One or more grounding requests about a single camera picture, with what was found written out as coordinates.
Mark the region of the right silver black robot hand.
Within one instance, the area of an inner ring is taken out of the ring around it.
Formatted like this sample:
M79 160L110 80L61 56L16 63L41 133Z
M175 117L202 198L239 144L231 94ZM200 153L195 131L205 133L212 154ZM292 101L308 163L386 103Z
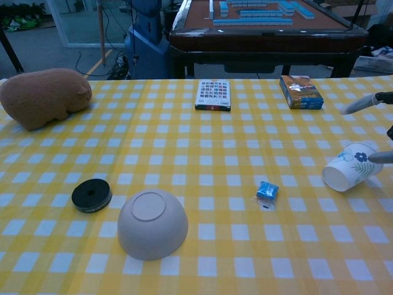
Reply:
M366 95L350 104L344 105L340 109L340 113L342 115L352 114L380 103L392 104L392 92L378 92ZM380 164L392 163L392 151L375 152L368 156L368 160Z

